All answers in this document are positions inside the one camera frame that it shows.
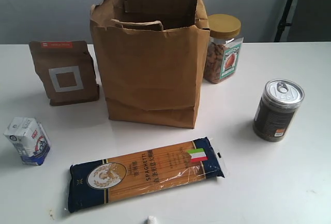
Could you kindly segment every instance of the white table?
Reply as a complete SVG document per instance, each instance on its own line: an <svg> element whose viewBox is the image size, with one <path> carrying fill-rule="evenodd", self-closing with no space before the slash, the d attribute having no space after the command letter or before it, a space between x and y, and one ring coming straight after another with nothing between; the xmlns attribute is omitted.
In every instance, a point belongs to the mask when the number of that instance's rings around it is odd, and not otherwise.
<svg viewBox="0 0 331 224"><path fill-rule="evenodd" d="M15 116L36 117L52 141L45 163L30 167L0 137L1 223L142 224L148 215L160 224L331 223L330 54L331 43L244 44L236 75L203 83L190 130L109 121L103 94L98 102L51 107L28 46L0 46L0 131ZM297 82L306 98L286 138L269 143L251 122L264 84L274 78ZM227 178L71 215L64 210L71 164L204 136L222 151Z"/></svg>

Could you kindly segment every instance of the italian flag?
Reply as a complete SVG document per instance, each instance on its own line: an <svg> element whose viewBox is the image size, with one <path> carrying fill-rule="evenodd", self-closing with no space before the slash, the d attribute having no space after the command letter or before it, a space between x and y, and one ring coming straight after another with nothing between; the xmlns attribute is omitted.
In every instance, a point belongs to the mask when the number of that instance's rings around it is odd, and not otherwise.
<svg viewBox="0 0 331 224"><path fill-rule="evenodd" d="M203 148L188 150L187 152L191 155L191 163L208 160Z"/></svg>

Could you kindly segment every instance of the milk carton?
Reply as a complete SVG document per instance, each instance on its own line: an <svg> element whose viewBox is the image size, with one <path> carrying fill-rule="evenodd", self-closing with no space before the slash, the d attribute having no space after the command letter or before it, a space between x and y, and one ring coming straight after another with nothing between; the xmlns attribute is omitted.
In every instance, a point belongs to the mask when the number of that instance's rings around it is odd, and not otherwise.
<svg viewBox="0 0 331 224"><path fill-rule="evenodd" d="M42 125L34 118L15 117L4 135L14 145L23 164L40 166L50 150Z"/></svg>

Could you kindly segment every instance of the brown paper bag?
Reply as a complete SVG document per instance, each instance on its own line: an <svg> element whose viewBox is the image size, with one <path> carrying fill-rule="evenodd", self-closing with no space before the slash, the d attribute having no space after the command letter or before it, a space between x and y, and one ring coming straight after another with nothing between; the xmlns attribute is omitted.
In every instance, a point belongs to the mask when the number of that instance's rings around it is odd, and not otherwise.
<svg viewBox="0 0 331 224"><path fill-rule="evenodd" d="M93 59L85 41L29 44L37 75L50 99L60 106L99 99Z"/></svg>
<svg viewBox="0 0 331 224"><path fill-rule="evenodd" d="M202 0L104 0L90 26L110 119L194 128L209 40Z"/></svg>

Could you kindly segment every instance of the spaghetti package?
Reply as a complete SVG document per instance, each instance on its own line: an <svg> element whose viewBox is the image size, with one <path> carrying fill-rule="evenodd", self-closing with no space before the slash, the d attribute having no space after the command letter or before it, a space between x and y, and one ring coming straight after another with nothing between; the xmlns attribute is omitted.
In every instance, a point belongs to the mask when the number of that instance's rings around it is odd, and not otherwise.
<svg viewBox="0 0 331 224"><path fill-rule="evenodd" d="M208 138L71 166L69 212L222 176Z"/></svg>

